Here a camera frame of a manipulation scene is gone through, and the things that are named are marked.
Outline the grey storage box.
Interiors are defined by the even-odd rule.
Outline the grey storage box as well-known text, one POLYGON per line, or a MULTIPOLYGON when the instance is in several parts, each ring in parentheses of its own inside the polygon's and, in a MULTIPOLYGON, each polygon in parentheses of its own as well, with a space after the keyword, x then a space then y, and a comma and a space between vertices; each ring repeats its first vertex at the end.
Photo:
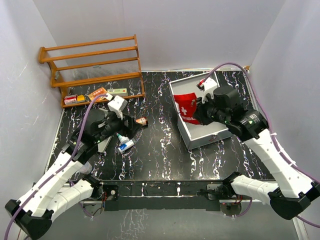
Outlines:
POLYGON ((228 128, 219 122, 207 121, 203 116, 204 94, 219 87, 216 74, 205 82, 207 73, 174 80, 169 90, 177 112, 177 126, 188 150, 230 138, 228 128))

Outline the white blue bandage roll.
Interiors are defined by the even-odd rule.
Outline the white blue bandage roll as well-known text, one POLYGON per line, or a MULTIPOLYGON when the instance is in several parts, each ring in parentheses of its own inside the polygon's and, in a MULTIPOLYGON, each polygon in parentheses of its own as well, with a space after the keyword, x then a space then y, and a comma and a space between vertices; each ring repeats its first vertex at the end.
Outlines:
POLYGON ((117 151, 118 151, 119 153, 123 153, 123 152, 125 152, 126 150, 130 149, 131 147, 133 147, 134 145, 135 145, 135 140, 131 139, 131 140, 129 140, 128 142, 121 144, 121 145, 117 148, 117 151))

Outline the red fabric medicine pouch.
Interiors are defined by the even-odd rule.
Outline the red fabric medicine pouch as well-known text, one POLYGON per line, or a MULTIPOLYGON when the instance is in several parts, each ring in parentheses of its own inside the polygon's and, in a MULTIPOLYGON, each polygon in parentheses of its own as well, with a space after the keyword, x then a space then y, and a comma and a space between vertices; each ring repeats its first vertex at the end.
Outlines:
POLYGON ((197 96, 194 92, 186 94, 174 94, 174 101, 178 104, 179 113, 182 120, 193 125, 200 125, 194 118, 197 109, 197 96))

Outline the white medicine bottle green label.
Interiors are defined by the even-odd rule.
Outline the white medicine bottle green label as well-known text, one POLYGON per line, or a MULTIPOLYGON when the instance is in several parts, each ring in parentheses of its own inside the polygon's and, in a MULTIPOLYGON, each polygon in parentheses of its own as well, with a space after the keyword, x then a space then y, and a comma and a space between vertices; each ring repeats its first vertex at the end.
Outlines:
POLYGON ((118 140, 119 140, 119 142, 120 142, 120 144, 122 145, 122 144, 125 144, 125 143, 127 143, 127 142, 129 142, 130 141, 130 138, 129 137, 127 137, 127 136, 123 136, 123 135, 121 135, 120 133, 116 133, 116 136, 117 136, 117 138, 118 138, 118 140))

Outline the brown bottle orange cap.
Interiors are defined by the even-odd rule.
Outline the brown bottle orange cap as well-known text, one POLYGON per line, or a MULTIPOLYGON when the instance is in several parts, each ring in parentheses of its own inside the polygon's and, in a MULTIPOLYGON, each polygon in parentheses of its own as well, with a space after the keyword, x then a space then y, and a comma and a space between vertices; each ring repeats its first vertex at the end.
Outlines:
POLYGON ((142 127, 147 127, 149 125, 148 119, 146 117, 141 117, 135 120, 137 124, 142 127))

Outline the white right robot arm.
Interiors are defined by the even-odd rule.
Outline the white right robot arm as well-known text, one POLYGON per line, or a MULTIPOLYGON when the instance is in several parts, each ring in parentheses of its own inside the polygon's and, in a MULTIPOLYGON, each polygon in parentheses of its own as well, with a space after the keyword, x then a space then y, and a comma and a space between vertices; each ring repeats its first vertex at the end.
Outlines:
POLYGON ((291 220, 320 196, 320 184, 294 169, 273 143, 266 118, 255 109, 245 109, 238 92, 229 85, 204 86, 203 97, 196 100, 194 118, 201 125, 217 122, 225 125, 262 161, 275 182, 251 179, 233 172, 210 194, 230 199, 248 196, 271 206, 283 219, 291 220))

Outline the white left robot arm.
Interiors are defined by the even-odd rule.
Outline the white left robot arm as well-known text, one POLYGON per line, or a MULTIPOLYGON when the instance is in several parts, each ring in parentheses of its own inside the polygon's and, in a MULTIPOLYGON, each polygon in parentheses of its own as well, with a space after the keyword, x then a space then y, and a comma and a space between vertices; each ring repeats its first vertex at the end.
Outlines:
POLYGON ((19 199, 10 199, 5 210, 30 239, 40 239, 54 220, 80 201, 99 199, 103 195, 101 181, 86 170, 83 178, 65 191, 60 189, 76 172, 88 165, 99 146, 116 133, 132 138, 141 124, 124 114, 93 109, 87 112, 82 125, 61 149, 57 159, 32 188, 19 199))

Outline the grey plastic tray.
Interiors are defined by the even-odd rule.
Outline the grey plastic tray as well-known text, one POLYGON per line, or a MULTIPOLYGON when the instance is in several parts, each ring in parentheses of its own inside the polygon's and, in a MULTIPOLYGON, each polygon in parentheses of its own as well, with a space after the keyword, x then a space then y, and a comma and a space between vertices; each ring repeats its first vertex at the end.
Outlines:
POLYGON ((110 136, 110 137, 106 138, 105 140, 99 142, 99 143, 97 144, 97 151, 98 151, 99 153, 105 152, 106 149, 107 149, 107 147, 108 147, 108 145, 109 145, 109 143, 110 143, 110 141, 112 140, 112 138, 113 138, 113 137, 110 136))

